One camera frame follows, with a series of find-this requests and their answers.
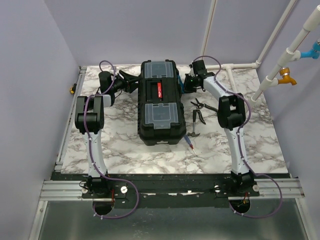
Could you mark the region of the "black plastic toolbox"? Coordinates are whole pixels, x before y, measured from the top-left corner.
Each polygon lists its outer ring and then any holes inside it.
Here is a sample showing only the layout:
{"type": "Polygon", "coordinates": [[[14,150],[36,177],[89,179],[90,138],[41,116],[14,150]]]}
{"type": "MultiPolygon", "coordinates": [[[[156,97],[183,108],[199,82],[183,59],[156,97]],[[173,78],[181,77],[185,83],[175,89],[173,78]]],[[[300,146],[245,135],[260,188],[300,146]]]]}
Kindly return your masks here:
{"type": "Polygon", "coordinates": [[[147,146],[176,145],[187,132],[178,76],[173,60],[141,64],[137,132],[147,146]]]}

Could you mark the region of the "steel claw hammer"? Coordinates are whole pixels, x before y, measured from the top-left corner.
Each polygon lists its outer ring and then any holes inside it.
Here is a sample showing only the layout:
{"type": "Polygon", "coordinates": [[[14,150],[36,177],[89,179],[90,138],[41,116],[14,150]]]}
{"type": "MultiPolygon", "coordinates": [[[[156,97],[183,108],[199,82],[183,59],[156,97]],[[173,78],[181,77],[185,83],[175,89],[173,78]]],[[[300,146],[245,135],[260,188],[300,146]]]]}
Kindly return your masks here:
{"type": "Polygon", "coordinates": [[[198,137],[200,133],[196,133],[196,119],[197,119],[198,110],[194,109],[192,111],[192,132],[188,132],[189,137],[198,137]]]}

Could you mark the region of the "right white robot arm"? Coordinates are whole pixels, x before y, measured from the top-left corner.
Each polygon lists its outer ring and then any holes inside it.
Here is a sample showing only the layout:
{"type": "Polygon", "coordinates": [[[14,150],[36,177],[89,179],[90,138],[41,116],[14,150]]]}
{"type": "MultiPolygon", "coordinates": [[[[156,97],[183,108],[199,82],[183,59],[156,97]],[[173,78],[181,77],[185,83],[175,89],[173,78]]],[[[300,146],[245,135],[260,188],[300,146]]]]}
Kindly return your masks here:
{"type": "Polygon", "coordinates": [[[244,125],[249,121],[245,109],[247,101],[242,94],[227,89],[217,80],[217,75],[208,72],[204,60],[198,57],[193,60],[190,73],[185,76],[183,90],[185,93],[195,93],[197,89],[202,89],[218,101],[217,119],[228,139],[231,172],[236,176],[252,174],[244,142],[244,125]]]}

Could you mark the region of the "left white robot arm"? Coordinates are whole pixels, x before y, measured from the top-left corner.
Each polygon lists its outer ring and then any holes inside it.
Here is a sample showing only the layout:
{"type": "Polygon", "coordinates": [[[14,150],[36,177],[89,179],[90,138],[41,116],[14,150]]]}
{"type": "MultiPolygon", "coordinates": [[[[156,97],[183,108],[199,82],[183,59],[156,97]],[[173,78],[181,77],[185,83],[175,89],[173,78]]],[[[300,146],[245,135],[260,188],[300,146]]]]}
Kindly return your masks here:
{"type": "Polygon", "coordinates": [[[142,79],[120,70],[117,74],[102,71],[98,74],[100,93],[89,96],[78,96],[74,124],[82,134],[88,157],[91,178],[108,178],[108,169],[104,162],[102,151],[102,130],[105,125],[104,108],[114,105],[116,93],[134,92],[142,79]]]}

